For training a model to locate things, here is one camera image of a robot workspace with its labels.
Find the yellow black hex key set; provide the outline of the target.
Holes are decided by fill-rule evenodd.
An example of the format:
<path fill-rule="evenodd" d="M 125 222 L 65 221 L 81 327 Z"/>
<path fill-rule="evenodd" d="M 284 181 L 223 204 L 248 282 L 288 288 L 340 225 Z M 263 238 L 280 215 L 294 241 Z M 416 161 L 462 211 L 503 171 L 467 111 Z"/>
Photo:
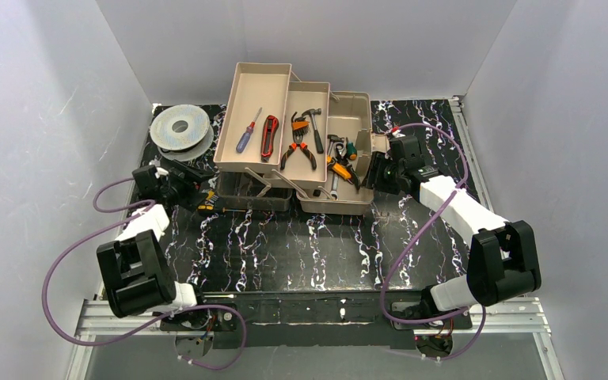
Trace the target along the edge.
<path fill-rule="evenodd" d="M 210 209 L 212 209 L 212 208 L 214 208 L 214 207 L 215 207 L 215 204 L 216 204 L 216 202 L 217 202 L 218 198 L 219 198 L 219 197 L 217 196 L 217 194 L 216 194 L 215 192 L 213 192 L 213 191 L 209 191 L 209 192 L 207 193 L 206 198 L 204 199 L 203 205 L 204 205 L 206 208 L 210 208 Z"/>

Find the green handled screwdriver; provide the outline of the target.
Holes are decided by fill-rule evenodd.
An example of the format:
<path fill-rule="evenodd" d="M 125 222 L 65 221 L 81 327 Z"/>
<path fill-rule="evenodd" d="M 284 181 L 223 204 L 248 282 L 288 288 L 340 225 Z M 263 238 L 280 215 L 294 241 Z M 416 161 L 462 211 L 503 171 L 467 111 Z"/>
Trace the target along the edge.
<path fill-rule="evenodd" d="M 349 161 L 354 161 L 358 157 L 357 149 L 355 148 L 355 144 L 348 139 L 346 143 L 346 159 Z"/>

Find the steel combination wrench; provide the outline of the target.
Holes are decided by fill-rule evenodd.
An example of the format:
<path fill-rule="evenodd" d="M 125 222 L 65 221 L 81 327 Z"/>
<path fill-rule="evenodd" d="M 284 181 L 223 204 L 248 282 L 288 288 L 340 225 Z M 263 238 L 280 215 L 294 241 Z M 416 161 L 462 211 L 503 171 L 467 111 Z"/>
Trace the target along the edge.
<path fill-rule="evenodd" d="M 341 153 L 342 149 L 343 149 L 343 148 L 341 148 L 341 146 L 338 146 L 338 147 L 337 147 L 337 150 L 338 150 L 340 153 Z M 331 191 L 330 191 L 330 194 L 331 194 L 331 197 L 332 197 L 334 200 L 337 200 L 337 199 L 338 199 L 338 187 L 339 187 L 339 183 L 340 183 L 340 181 L 341 181 L 341 180 L 344 180 L 344 179 L 342 179 L 342 178 L 341 178 L 339 175 L 337 175 L 337 174 L 333 173 L 333 175 L 332 175 L 332 185 L 331 185 Z"/>

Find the blue handled tool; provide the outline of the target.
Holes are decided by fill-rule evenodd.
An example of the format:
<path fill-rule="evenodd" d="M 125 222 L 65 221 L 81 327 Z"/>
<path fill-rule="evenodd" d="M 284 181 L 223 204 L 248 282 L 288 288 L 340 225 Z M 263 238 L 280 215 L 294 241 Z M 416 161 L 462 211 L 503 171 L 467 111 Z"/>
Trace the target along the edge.
<path fill-rule="evenodd" d="M 256 113 L 256 115 L 254 116 L 253 120 L 251 121 L 251 123 L 248 125 L 248 127 L 245 129 L 245 131 L 243 132 L 243 134 L 241 135 L 239 141 L 237 142 L 236 145 L 236 152 L 241 154 L 244 152 L 245 148 L 247 147 L 249 140 L 251 139 L 251 136 L 253 134 L 256 122 L 260 116 L 260 114 L 262 113 L 263 108 L 260 107 Z"/>

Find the red utility knife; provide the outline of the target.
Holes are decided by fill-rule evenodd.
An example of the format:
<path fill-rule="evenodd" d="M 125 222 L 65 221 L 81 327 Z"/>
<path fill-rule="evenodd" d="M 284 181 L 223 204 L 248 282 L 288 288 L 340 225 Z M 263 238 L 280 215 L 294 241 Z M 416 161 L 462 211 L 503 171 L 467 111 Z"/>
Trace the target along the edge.
<path fill-rule="evenodd" d="M 269 115 L 264 121 L 262 139 L 260 144 L 260 160 L 262 162 L 269 162 L 273 154 L 274 140 L 278 129 L 279 120 L 275 116 Z"/>

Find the beige plastic tool box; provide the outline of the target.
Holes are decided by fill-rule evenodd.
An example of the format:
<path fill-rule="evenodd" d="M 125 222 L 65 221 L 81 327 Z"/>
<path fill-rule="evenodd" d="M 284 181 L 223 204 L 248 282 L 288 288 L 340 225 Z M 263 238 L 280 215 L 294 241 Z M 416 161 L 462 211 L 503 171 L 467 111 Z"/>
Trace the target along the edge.
<path fill-rule="evenodd" d="M 371 156 L 387 141 L 372 131 L 371 99 L 304 82 L 289 63 L 239 63 L 234 72 L 214 163 L 224 211 L 362 215 L 374 200 L 363 187 Z"/>

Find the orange hex key set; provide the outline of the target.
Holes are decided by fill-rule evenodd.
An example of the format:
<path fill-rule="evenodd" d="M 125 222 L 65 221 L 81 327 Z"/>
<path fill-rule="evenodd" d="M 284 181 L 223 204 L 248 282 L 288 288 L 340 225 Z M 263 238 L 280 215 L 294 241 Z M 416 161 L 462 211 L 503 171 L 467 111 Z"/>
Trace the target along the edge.
<path fill-rule="evenodd" d="M 295 112 L 291 117 L 291 128 L 294 143 L 302 143 L 304 136 L 309 132 L 309 121 L 307 117 L 298 116 L 298 113 Z"/>

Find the orange yellow utility knife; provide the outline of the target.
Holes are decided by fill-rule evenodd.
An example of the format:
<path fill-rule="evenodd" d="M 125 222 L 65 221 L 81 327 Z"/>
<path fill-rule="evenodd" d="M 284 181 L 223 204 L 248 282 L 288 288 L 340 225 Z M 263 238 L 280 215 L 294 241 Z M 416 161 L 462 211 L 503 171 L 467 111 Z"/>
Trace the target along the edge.
<path fill-rule="evenodd" d="M 337 174 L 341 178 L 343 178 L 345 181 L 350 180 L 352 178 L 352 175 L 350 174 L 350 172 L 343 165 L 341 165 L 337 160 L 335 160 L 331 157 L 329 157 L 326 167 L 327 167 L 328 171 L 334 172 L 335 174 Z"/>

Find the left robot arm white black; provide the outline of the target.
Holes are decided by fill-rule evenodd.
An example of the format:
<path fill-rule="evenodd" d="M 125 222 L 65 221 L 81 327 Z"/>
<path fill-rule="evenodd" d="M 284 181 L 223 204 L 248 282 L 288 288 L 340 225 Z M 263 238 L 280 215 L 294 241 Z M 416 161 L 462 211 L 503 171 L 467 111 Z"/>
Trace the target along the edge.
<path fill-rule="evenodd" d="M 171 209 L 195 211 L 203 199 L 201 184 L 213 177 L 212 171 L 168 160 L 132 172 L 139 198 L 154 204 L 138 207 L 121 234 L 97 248 L 106 297 L 116 317 L 174 313 L 199 305 L 193 285 L 174 279 L 160 240 Z"/>

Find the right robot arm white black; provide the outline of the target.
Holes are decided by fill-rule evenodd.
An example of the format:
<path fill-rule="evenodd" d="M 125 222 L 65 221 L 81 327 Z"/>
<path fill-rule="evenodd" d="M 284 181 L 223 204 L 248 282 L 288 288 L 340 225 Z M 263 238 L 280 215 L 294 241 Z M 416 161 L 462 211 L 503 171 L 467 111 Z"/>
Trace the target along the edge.
<path fill-rule="evenodd" d="M 541 287 L 534 230 L 527 222 L 510 222 L 494 214 L 452 177 L 427 165 L 417 137 L 391 137 L 388 142 L 387 152 L 372 154 L 363 186 L 409 194 L 469 247 L 465 275 L 426 287 L 418 304 L 391 314 L 393 321 L 431 321 L 475 304 L 493 306 Z"/>

